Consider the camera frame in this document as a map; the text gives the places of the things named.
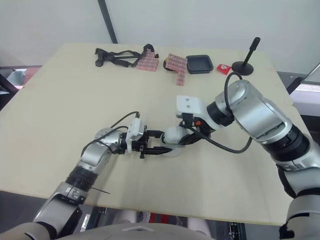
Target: wooden table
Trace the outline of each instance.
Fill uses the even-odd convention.
[[[177,74],[162,67],[169,53],[207,54],[215,67],[241,61],[247,54],[154,47],[160,64],[156,72],[148,72],[110,62],[95,66],[95,48],[141,52],[142,46],[63,45],[0,112],[0,189],[47,198],[74,168],[83,146],[123,115],[140,111],[148,129],[165,131],[179,122],[177,95],[211,103],[223,91],[226,76],[215,69],[210,74],[188,74],[185,85],[176,86]],[[250,63],[254,72],[244,79],[308,133],[267,56],[254,52]],[[234,123],[212,138],[240,149],[248,136]],[[202,140],[174,158],[150,155],[139,159],[137,152],[115,155],[95,187],[111,194],[92,189],[87,204],[259,224],[283,224],[291,201],[275,163],[255,142],[242,154]]]

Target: black cable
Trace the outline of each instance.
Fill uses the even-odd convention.
[[[232,116],[233,116],[234,114],[233,114],[233,112],[232,112],[232,110],[231,110],[231,108],[230,108],[230,103],[229,103],[229,99],[228,99],[228,85],[229,85],[230,78],[231,78],[233,75],[237,75],[240,80],[242,79],[241,74],[238,73],[238,72],[236,72],[236,71],[231,72],[231,73],[226,77],[226,79],[225,79],[225,83],[224,83],[224,101],[225,101],[225,108],[226,108],[226,110],[227,110]],[[198,136],[201,137],[202,139],[205,139],[205,140],[207,140],[209,143],[215,145],[216,147],[221,148],[221,149],[223,149],[223,150],[225,150],[225,151],[228,151],[228,152],[230,152],[230,153],[233,153],[233,154],[241,154],[241,153],[243,153],[244,151],[246,151],[246,150],[249,148],[249,146],[250,146],[250,144],[251,144],[251,142],[252,142],[252,138],[249,137],[248,141],[246,142],[245,146],[244,146],[242,149],[240,149],[240,150],[234,150],[234,149],[229,148],[229,147],[227,147],[227,146],[224,146],[224,145],[222,145],[222,144],[220,144],[220,143],[218,143],[218,142],[216,142],[216,141],[213,141],[211,138],[207,137],[206,135],[202,134],[201,132],[195,130],[195,129],[192,128],[192,127],[189,127],[188,129],[190,129],[192,132],[194,132],[196,135],[198,135]]]
[[[229,104],[229,99],[228,99],[228,85],[229,85],[229,81],[230,81],[230,78],[231,76],[233,75],[237,75],[238,78],[241,80],[242,79],[242,76],[240,73],[234,71],[234,72],[231,72],[225,79],[225,83],[224,83],[224,101],[225,101],[225,108],[226,110],[233,116],[234,114],[232,113],[232,110],[230,108],[230,104]]]
[[[105,193],[105,194],[111,194],[110,192],[103,191],[103,190],[98,189],[98,188],[95,188],[95,187],[91,187],[91,188],[92,188],[92,189],[94,189],[94,190],[97,190],[97,191],[103,192],[103,193]]]
[[[123,119],[125,119],[126,117],[135,114],[136,118],[140,118],[140,113],[138,111],[133,111],[128,113],[127,115],[123,116],[122,118],[120,118],[117,122],[115,122],[115,124],[113,124],[110,128],[113,128],[115,125],[117,125],[118,123],[120,123]]]
[[[106,136],[112,134],[113,132],[115,132],[118,129],[128,129],[128,127],[127,126],[118,126],[118,127],[114,128],[114,129],[112,129],[111,131],[107,132],[106,134],[103,134],[101,137],[98,137],[97,139],[92,140],[87,145],[85,145],[84,148],[82,149],[81,157],[84,154],[84,152],[87,149],[87,147],[89,147],[90,144],[93,144],[95,142],[99,142],[101,139],[104,139]]]
[[[190,129],[192,132],[194,132],[195,134],[197,134],[199,137],[207,140],[209,143],[215,145],[216,147],[221,148],[221,149],[223,149],[223,150],[225,150],[225,151],[228,151],[228,152],[230,152],[230,153],[233,153],[233,154],[241,154],[241,153],[243,153],[244,151],[246,151],[246,150],[249,148],[249,146],[250,146],[250,144],[251,144],[251,142],[252,142],[252,138],[249,137],[249,139],[248,139],[248,141],[246,142],[246,145],[244,146],[244,148],[242,148],[242,149],[240,149],[240,150],[234,150],[234,149],[229,148],[229,147],[227,147],[227,146],[224,146],[224,145],[222,145],[222,144],[220,144],[220,143],[218,143],[218,142],[216,142],[216,141],[213,141],[211,138],[207,137],[206,135],[202,134],[201,132],[195,130],[195,129],[192,128],[192,127],[188,128],[188,129]]]
[[[100,143],[100,144],[106,146],[106,147],[110,150],[110,152],[111,152],[112,154],[114,154],[114,151],[112,151],[111,147],[109,147],[107,144],[103,143],[102,141],[97,141],[97,143]]]

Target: red card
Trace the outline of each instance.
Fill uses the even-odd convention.
[[[231,67],[225,64],[219,64],[219,66],[216,68],[219,72],[223,73],[224,75],[227,75],[230,71]]]

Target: pink sponge block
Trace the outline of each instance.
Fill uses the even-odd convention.
[[[169,53],[169,56],[166,58],[165,67],[178,73],[178,77],[176,79],[177,86],[185,85],[187,61],[188,60],[185,57],[176,56],[172,53]]]
[[[155,58],[155,56],[156,54],[154,52],[147,49],[146,54],[141,57],[136,68],[144,71],[155,72],[159,64],[159,59]]]

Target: black square dish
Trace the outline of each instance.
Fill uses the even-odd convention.
[[[190,74],[208,74],[214,69],[208,55],[190,55],[186,57]]]

